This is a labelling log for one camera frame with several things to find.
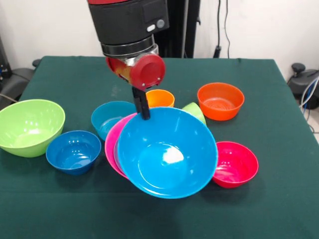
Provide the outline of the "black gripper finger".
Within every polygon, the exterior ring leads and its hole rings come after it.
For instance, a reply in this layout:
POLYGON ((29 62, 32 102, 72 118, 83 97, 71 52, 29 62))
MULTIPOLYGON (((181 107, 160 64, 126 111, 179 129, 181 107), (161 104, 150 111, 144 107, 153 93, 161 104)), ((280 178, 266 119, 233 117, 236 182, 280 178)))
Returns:
POLYGON ((141 113, 144 120, 149 120, 151 115, 146 93, 136 87, 132 87, 132 91, 137 113, 141 113))

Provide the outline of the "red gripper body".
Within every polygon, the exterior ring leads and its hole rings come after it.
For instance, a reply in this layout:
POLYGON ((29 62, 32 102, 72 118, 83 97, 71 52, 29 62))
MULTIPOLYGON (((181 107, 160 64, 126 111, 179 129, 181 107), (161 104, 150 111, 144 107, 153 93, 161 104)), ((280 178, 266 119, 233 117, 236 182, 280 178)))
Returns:
POLYGON ((107 57, 106 62, 115 75, 142 91, 159 85, 165 75, 164 60, 156 54, 142 54, 130 59, 107 57))

